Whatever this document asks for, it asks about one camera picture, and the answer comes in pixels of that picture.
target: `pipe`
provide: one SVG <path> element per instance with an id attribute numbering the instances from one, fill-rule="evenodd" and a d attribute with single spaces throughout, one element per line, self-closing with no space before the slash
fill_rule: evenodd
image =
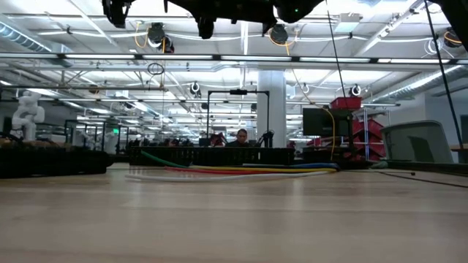
<path id="1" fill-rule="evenodd" d="M 448 82 L 457 80 L 461 77 L 466 77 L 468 75 L 468 67 L 452 66 L 445 70 L 445 75 L 447 76 Z M 385 91 L 390 92 L 380 92 L 377 94 L 377 97 L 370 99 L 369 101 L 371 103 L 379 103 L 389 99 L 399 100 L 420 92 L 428 91 L 442 84 L 443 78 L 441 71 L 420 73 L 390 88 L 385 89 Z"/>
<path id="2" fill-rule="evenodd" d="M 156 182 L 174 182 L 174 183 L 207 183 L 207 182 L 225 182 L 231 180 L 245 180 L 245 179 L 274 179 L 274 178 L 301 178 L 313 175 L 326 175 L 331 172 L 305 172 L 297 174 L 259 174 L 259 175 L 234 175 L 226 177 L 215 178 L 183 178 L 183 177 L 162 177 L 162 176 L 145 176 L 145 175 L 125 175 L 125 178 L 156 181 Z"/>

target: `black crate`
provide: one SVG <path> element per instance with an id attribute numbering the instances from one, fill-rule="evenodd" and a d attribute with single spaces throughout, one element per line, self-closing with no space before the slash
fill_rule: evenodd
<path id="1" fill-rule="evenodd" d="M 143 156 L 141 151 L 165 161 L 189 166 L 232 166 L 241 164 L 282 164 L 294 162 L 292 148 L 193 148 L 134 147 L 130 149 L 131 165 L 164 166 Z"/>

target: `white cable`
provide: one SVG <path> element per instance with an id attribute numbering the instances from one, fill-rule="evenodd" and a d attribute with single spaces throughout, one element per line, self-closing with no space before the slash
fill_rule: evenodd
<path id="1" fill-rule="evenodd" d="M 206 183 L 206 182 L 226 182 L 231 180 L 244 180 L 244 179 L 271 179 L 271 178 L 301 178 L 312 175 L 325 175 L 331 172 L 305 172 L 297 174 L 253 174 L 253 175 L 232 175 L 224 177 L 212 178 L 181 178 L 181 177 L 164 177 L 164 176 L 147 176 L 147 175 L 125 175 L 125 178 L 156 181 L 156 182 L 174 182 L 174 183 Z"/>

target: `black monitor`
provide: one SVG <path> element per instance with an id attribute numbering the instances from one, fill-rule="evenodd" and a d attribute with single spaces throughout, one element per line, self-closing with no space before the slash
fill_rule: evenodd
<path id="1" fill-rule="evenodd" d="M 349 110 L 328 110 L 335 119 L 335 136 L 350 136 L 352 116 Z M 303 109 L 303 135 L 333 136 L 333 121 L 323 109 Z"/>

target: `wooden table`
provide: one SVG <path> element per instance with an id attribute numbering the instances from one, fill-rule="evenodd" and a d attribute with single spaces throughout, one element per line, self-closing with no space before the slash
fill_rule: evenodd
<path id="1" fill-rule="evenodd" d="M 127 173 L 0 180 L 0 262 L 468 260 L 463 188 L 373 172 L 235 183 L 141 183 Z"/>

